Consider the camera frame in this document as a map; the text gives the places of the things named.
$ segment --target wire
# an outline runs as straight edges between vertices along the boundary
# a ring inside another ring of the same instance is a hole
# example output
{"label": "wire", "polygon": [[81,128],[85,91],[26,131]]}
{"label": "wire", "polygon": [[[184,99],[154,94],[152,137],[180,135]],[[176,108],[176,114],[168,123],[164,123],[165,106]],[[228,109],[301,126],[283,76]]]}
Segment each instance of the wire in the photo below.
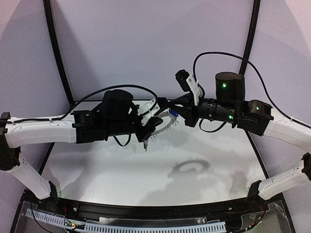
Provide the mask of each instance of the wire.
{"label": "wire", "polygon": [[0,123],[13,124],[13,123],[22,123],[22,122],[25,122],[25,121],[56,121],[56,120],[63,120],[66,116],[68,116],[72,112],[73,109],[75,109],[80,103],[82,103],[86,99],[88,99],[88,98],[90,98],[90,97],[92,97],[92,96],[94,96],[96,94],[99,94],[101,92],[107,91],[107,90],[111,90],[111,89],[115,89],[115,88],[125,88],[125,87],[141,89],[141,90],[144,90],[144,91],[147,91],[147,92],[151,93],[155,97],[155,103],[151,106],[151,108],[148,111],[146,111],[143,114],[141,114],[142,117],[144,115],[148,114],[149,111],[153,110],[155,108],[155,106],[157,105],[158,97],[155,94],[155,92],[153,92],[152,90],[150,90],[150,89],[148,89],[146,87],[139,86],[139,85],[134,85],[134,84],[121,84],[121,85],[105,87],[105,88],[99,89],[97,91],[94,91],[94,92],[84,96],[82,99],[77,101],[74,105],[72,105],[67,110],[67,112],[64,115],[62,115],[61,117],[56,117],[56,118],[26,118],[26,119],[20,119],[20,120],[16,120],[16,121],[0,120]]}
{"label": "wire", "polygon": [[64,229],[65,229],[66,232],[68,232],[68,233],[69,233],[69,232],[74,232],[74,230],[76,230],[76,229],[81,229],[81,227],[85,227],[85,224],[76,225],[76,224],[74,224],[73,222],[69,221],[68,218],[67,218],[67,208],[66,208],[66,206],[64,206],[62,209],[65,211],[64,220],[66,220],[67,222],[69,222],[69,223],[71,224],[71,227],[72,227],[71,230],[68,230],[68,231],[67,231],[67,230],[66,230],[66,226],[65,226],[65,221],[64,221]]}
{"label": "wire", "polygon": [[117,144],[118,144],[120,147],[125,147],[125,146],[127,146],[127,145],[130,143],[130,141],[131,141],[131,134],[128,135],[127,142],[126,142],[124,145],[121,144],[121,142],[117,139],[116,136],[113,136],[113,138],[116,140]]}
{"label": "wire", "polygon": [[287,114],[285,114],[282,110],[280,110],[280,109],[277,107],[277,105],[273,102],[273,100],[271,99],[271,97],[270,97],[270,95],[269,95],[269,93],[268,93],[268,91],[267,91],[266,85],[265,85],[265,83],[264,83],[264,81],[263,81],[263,79],[262,79],[261,74],[259,73],[259,71],[258,71],[257,68],[255,67],[255,65],[254,65],[253,63],[251,63],[250,61],[248,61],[247,59],[245,59],[245,58],[242,58],[242,57],[240,57],[240,56],[237,56],[237,55],[234,55],[234,54],[228,53],[228,52],[216,52],[216,51],[212,51],[212,52],[202,52],[202,53],[200,53],[200,54],[195,58],[195,60],[194,60],[194,62],[193,62],[193,76],[194,76],[195,79],[196,79],[196,75],[195,75],[195,65],[196,65],[196,62],[198,61],[198,59],[199,59],[200,57],[202,57],[203,55],[208,55],[208,54],[226,55],[226,56],[235,57],[235,58],[238,58],[238,59],[240,59],[240,60],[243,60],[243,61],[247,62],[247,63],[254,69],[254,71],[257,73],[257,75],[258,75],[258,77],[259,77],[259,79],[260,79],[260,81],[261,81],[261,84],[262,84],[262,86],[263,86],[264,92],[266,93],[266,96],[268,97],[268,99],[269,99],[269,101],[271,102],[271,104],[272,104],[283,116],[285,116],[285,117],[288,118],[289,120],[292,120],[292,121],[294,121],[294,122],[296,122],[296,123],[298,123],[298,124],[300,124],[300,125],[303,125],[303,126],[309,128],[309,129],[311,129],[311,126],[310,126],[310,125],[307,125],[307,124],[305,124],[305,123],[303,123],[303,122],[301,122],[301,121],[298,121],[298,120],[296,120],[296,119],[292,119],[290,116],[288,116]]}
{"label": "wire", "polygon": [[225,124],[227,123],[227,122],[223,122],[217,129],[212,130],[212,131],[207,131],[207,130],[203,130],[203,129],[202,129],[202,122],[203,122],[203,120],[204,120],[204,119],[201,119],[201,120],[200,120],[199,128],[200,128],[200,130],[202,130],[202,131],[204,131],[204,132],[206,132],[206,133],[214,133],[214,132],[217,132],[217,131],[221,130],[222,127],[225,126]]}
{"label": "wire", "polygon": [[261,210],[261,215],[260,217],[255,221],[253,222],[251,225],[249,225],[247,228],[244,228],[244,229],[240,229],[240,230],[237,230],[237,231],[227,231],[227,233],[241,233],[241,232],[247,232],[255,227],[258,226],[258,224],[262,221],[262,218],[263,216],[265,215],[266,211],[263,209],[262,206],[260,206],[260,210]]}
{"label": "wire", "polygon": [[34,211],[33,211],[33,204],[32,204],[32,203],[30,203],[30,209],[31,209],[31,214],[32,214],[32,216],[33,216],[33,218],[34,218],[34,221],[38,224],[39,227],[41,227],[41,228],[42,228],[43,230],[45,230],[46,232],[55,233],[55,232],[51,232],[51,231],[45,229],[45,228],[42,227],[41,224],[37,221],[37,219],[35,218]]}

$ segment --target black cable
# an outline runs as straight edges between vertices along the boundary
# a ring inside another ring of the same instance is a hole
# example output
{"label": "black cable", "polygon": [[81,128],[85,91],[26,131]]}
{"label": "black cable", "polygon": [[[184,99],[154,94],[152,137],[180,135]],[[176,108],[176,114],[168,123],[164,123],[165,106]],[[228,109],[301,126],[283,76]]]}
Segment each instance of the black cable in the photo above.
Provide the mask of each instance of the black cable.
{"label": "black cable", "polygon": [[237,230],[237,231],[227,231],[227,233],[242,233],[242,232],[247,232],[247,231],[255,228],[260,223],[260,221],[264,217],[265,213],[266,213],[266,211],[263,211],[261,216],[252,225],[248,226],[247,228],[240,229],[240,230]]}
{"label": "black cable", "polygon": [[31,214],[32,214],[32,216],[33,216],[33,218],[34,218],[34,221],[38,224],[39,227],[41,227],[41,228],[42,228],[43,230],[45,230],[46,232],[55,233],[55,232],[51,232],[51,231],[45,229],[45,228],[42,227],[41,224],[37,221],[37,219],[35,218],[34,211],[33,211],[33,204],[32,204],[32,203],[30,203],[30,209],[31,209]]}
{"label": "black cable", "polygon": [[201,88],[201,90],[202,90],[202,98],[204,98],[205,90],[204,90],[204,88],[200,84],[198,84],[198,86],[199,86],[199,88]]}
{"label": "black cable", "polygon": [[204,119],[201,119],[201,120],[200,120],[199,128],[200,128],[200,130],[202,130],[202,131],[204,131],[204,132],[206,132],[206,133],[214,133],[214,132],[217,132],[217,131],[221,130],[222,127],[225,126],[225,124],[227,123],[227,122],[223,122],[217,129],[212,130],[212,131],[207,131],[207,130],[203,130],[203,129],[202,129],[202,126],[201,126],[201,125],[202,125],[203,120],[204,120]]}
{"label": "black cable", "polygon": [[125,147],[125,146],[127,146],[127,145],[130,143],[130,141],[131,141],[131,134],[128,135],[127,142],[126,142],[124,145],[121,144],[121,142],[117,139],[116,136],[113,136],[113,138],[116,140],[117,144],[118,144],[120,147]]}
{"label": "black cable", "polygon": [[[252,17],[251,17],[251,21],[249,24],[248,35],[247,35],[247,40],[246,40],[244,54],[243,54],[243,58],[247,60],[249,59],[249,56],[251,54],[252,45],[253,45],[253,41],[255,37],[256,25],[257,25],[258,14],[259,14],[259,7],[260,7],[260,0],[254,0]],[[247,62],[242,61],[239,74],[244,75],[246,71],[246,67],[247,67]]]}
{"label": "black cable", "polygon": [[76,108],[80,103],[82,103],[83,101],[85,101],[86,99],[98,94],[98,93],[101,93],[101,92],[104,92],[104,91],[107,91],[107,90],[111,90],[111,89],[116,89],[116,88],[125,88],[125,87],[131,87],[131,88],[137,88],[137,89],[141,89],[141,90],[144,90],[144,91],[147,91],[149,93],[151,93],[154,97],[155,97],[155,103],[152,105],[152,107],[146,111],[145,113],[141,114],[141,116],[143,117],[144,115],[148,114],[149,111],[153,110],[155,108],[155,106],[157,105],[158,103],[158,97],[157,95],[155,94],[155,92],[153,92],[152,90],[146,88],[146,87],[143,87],[143,86],[139,86],[139,85],[134,85],[134,84],[121,84],[121,85],[115,85],[115,86],[109,86],[109,87],[105,87],[105,88],[102,88],[102,89],[99,89],[97,91],[94,91],[86,96],[84,96],[82,99],[80,99],[79,101],[77,101],[74,105],[72,105],[68,110],[67,112],[62,115],[61,117],[56,117],[56,118],[52,118],[52,119],[49,119],[49,118],[26,118],[26,119],[21,119],[21,120],[16,120],[14,122],[12,121],[5,121],[5,120],[0,120],[0,123],[7,123],[7,124],[13,124],[13,123],[22,123],[22,122],[25,122],[25,121],[55,121],[55,120],[62,120],[64,119],[66,116],[68,116],[72,110],[74,108]]}
{"label": "black cable", "polygon": [[248,61],[247,59],[244,59],[244,58],[242,58],[242,57],[240,57],[240,56],[237,56],[237,55],[234,55],[234,54],[228,53],[228,52],[216,52],[216,51],[212,51],[212,52],[202,52],[202,53],[200,53],[200,54],[195,58],[195,60],[194,60],[194,62],[193,62],[193,76],[194,76],[195,78],[196,78],[196,75],[195,75],[195,65],[196,65],[196,62],[198,61],[198,59],[199,59],[201,56],[203,56],[203,55],[208,55],[208,54],[226,55],[226,56],[235,57],[235,58],[238,58],[238,59],[240,59],[240,60],[243,60],[243,61],[247,62],[247,63],[255,70],[255,72],[257,73],[257,75],[258,75],[258,77],[259,77],[259,79],[260,79],[260,81],[261,81],[261,84],[262,84],[262,86],[263,86],[264,92],[266,93],[266,96],[268,97],[268,99],[269,99],[269,101],[271,102],[271,104],[272,104],[283,116],[285,116],[285,117],[288,118],[289,120],[292,120],[292,121],[294,121],[294,122],[296,122],[296,123],[298,123],[298,124],[300,124],[300,125],[303,125],[303,126],[305,126],[305,127],[308,127],[309,129],[311,129],[311,126],[310,126],[310,125],[307,125],[307,124],[305,124],[305,123],[303,123],[303,122],[300,122],[300,121],[298,121],[298,120],[292,119],[290,116],[288,116],[287,114],[285,114],[282,110],[280,110],[280,109],[277,107],[277,105],[272,101],[272,99],[271,99],[271,97],[270,97],[270,95],[269,95],[269,93],[268,93],[268,91],[267,91],[266,85],[265,85],[265,83],[264,83],[264,81],[263,81],[263,79],[262,79],[261,74],[259,73],[259,71],[257,70],[257,68],[254,66],[254,64],[251,63],[250,61]]}
{"label": "black cable", "polygon": [[64,63],[63,63],[62,56],[60,54],[60,50],[59,50],[59,46],[58,46],[58,42],[57,42],[56,30],[55,30],[54,21],[53,21],[51,1],[50,0],[43,0],[43,5],[44,5],[45,17],[47,20],[51,45],[53,48],[54,57],[55,57],[56,65],[58,68],[59,76],[60,76],[60,79],[62,81],[68,102],[70,105],[73,105],[74,99],[73,99],[72,92],[71,92],[71,89],[70,89],[70,86],[68,83],[68,79],[67,79],[65,68],[64,68]]}

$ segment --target white wall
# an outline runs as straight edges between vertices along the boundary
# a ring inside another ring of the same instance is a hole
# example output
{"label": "white wall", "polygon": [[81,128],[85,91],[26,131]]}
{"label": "white wall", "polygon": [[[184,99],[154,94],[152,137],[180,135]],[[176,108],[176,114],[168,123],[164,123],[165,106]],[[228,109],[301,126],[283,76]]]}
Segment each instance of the white wall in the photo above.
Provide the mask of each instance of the white wall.
{"label": "white wall", "polygon": [[[223,50],[243,55],[252,9],[250,0],[53,3],[76,99],[121,83],[140,84],[168,98],[182,95],[175,73],[180,69],[191,72],[198,53]],[[237,72],[239,66],[238,60],[213,55],[198,62],[198,77],[214,96],[215,74]],[[141,91],[131,92],[137,93],[136,98],[149,97]]]}
{"label": "white wall", "polygon": [[[68,102],[57,71],[41,0],[0,0],[0,113],[15,117],[60,114]],[[39,168],[45,144],[23,146]],[[0,172],[0,232],[8,233],[24,186]]]}

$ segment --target white arm segment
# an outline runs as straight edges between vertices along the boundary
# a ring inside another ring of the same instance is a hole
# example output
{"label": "white arm segment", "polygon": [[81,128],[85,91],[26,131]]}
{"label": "white arm segment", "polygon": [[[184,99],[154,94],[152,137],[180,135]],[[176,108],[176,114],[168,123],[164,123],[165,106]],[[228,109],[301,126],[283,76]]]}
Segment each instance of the white arm segment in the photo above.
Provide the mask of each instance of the white arm segment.
{"label": "white arm segment", "polygon": [[15,166],[6,172],[16,177],[40,200],[48,198],[51,193],[49,182],[39,175],[39,173],[26,161],[22,154],[19,155],[19,162],[19,166]]}
{"label": "white arm segment", "polygon": [[[9,121],[19,119],[12,117]],[[5,138],[10,148],[48,142],[75,143],[76,131],[72,127],[73,123],[74,117],[69,115],[58,121],[25,121],[17,124],[6,124]],[[7,172],[22,182],[40,200],[48,198],[51,193],[49,182],[26,161],[22,154],[19,155],[19,162],[19,166],[15,166]]]}
{"label": "white arm segment", "polygon": [[308,176],[302,172],[304,168],[304,161],[300,161],[291,169],[273,176],[269,179],[263,180],[259,184],[258,195],[268,200],[271,197],[279,194],[285,190],[295,187],[296,185],[310,182]]}
{"label": "white arm segment", "polygon": [[195,81],[193,75],[189,75],[189,77],[186,79],[186,82],[188,86],[190,87],[191,92],[193,93],[194,105],[198,106],[199,97],[202,95],[201,89],[198,86],[199,82]]}
{"label": "white arm segment", "polygon": [[[275,109],[271,110],[271,115],[274,120],[269,122],[264,132],[265,136],[280,139],[311,153],[311,129],[287,119]],[[258,195],[268,200],[296,185],[310,182],[308,176],[302,172],[303,168],[304,161],[302,160],[291,169],[261,181]]]}
{"label": "white arm segment", "polygon": [[271,115],[274,120],[269,122],[264,136],[280,139],[311,153],[311,129],[287,119],[276,109],[271,109]]}
{"label": "white arm segment", "polygon": [[[12,117],[9,121],[20,118]],[[17,124],[7,124],[8,132],[5,138],[10,148],[22,145],[48,142],[76,142],[76,130],[72,127],[74,117],[68,115],[57,121],[25,121]]]}

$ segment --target white backdrop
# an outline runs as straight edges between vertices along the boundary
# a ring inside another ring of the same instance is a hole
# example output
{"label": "white backdrop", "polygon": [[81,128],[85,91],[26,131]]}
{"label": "white backdrop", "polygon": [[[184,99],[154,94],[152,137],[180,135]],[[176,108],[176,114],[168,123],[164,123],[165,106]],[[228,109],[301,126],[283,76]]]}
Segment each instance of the white backdrop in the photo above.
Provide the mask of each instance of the white backdrop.
{"label": "white backdrop", "polygon": [[[199,53],[223,50],[243,55],[251,9],[249,0],[60,0],[53,4],[76,99],[121,83],[149,87],[159,96],[180,96],[175,73],[191,72]],[[214,95],[215,74],[238,72],[239,65],[239,60],[213,55],[199,60],[197,76],[207,93]],[[136,98],[149,97],[133,93]]]}
{"label": "white backdrop", "polygon": [[[168,98],[182,93],[174,74],[192,70],[195,56],[220,50],[243,54],[251,0],[69,1],[53,2],[61,52],[76,99],[113,84],[134,83]],[[250,60],[271,97],[290,116],[311,123],[311,6],[308,0],[262,0]],[[214,77],[239,71],[240,61],[219,55],[198,62],[197,77],[207,97]],[[248,67],[246,99],[268,101]],[[149,96],[139,91],[136,98]],[[298,161],[303,151],[254,137],[270,175]],[[284,193],[298,233],[310,233],[311,185]]]}

